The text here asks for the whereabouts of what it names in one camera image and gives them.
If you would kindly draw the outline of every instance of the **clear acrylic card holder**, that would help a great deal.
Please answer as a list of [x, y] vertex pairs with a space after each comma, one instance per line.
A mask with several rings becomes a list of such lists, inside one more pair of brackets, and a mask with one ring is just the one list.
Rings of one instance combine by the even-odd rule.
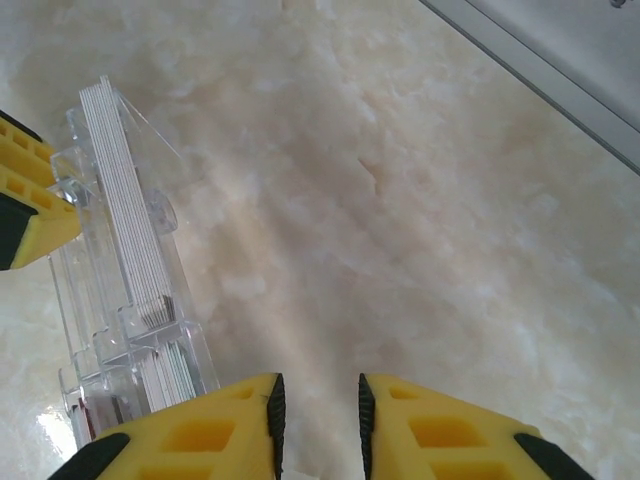
[[107, 428], [217, 388], [154, 161], [180, 157], [102, 78], [68, 111], [51, 159], [82, 234], [50, 256], [71, 363], [59, 378], [78, 447]]

